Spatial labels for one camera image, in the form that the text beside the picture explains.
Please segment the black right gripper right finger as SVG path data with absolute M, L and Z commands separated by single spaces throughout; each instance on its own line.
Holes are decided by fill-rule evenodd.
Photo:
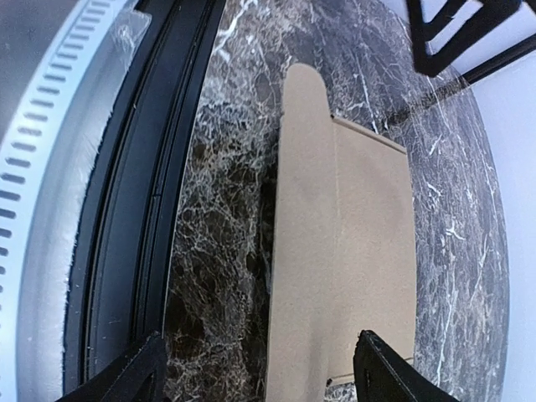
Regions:
M 399 356 L 381 337 L 363 330 L 353 355 L 357 400 L 454 401 Z

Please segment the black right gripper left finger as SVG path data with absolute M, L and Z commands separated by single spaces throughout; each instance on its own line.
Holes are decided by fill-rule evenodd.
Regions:
M 63 396 L 69 401 L 163 401 L 167 352 L 162 334 L 133 343 L 101 373 Z

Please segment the brown cardboard box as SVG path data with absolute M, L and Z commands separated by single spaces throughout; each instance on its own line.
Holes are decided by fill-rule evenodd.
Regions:
M 416 252 L 407 151 L 330 111 L 320 74 L 286 73 L 265 397 L 320 401 L 353 379 L 363 330 L 414 356 Z

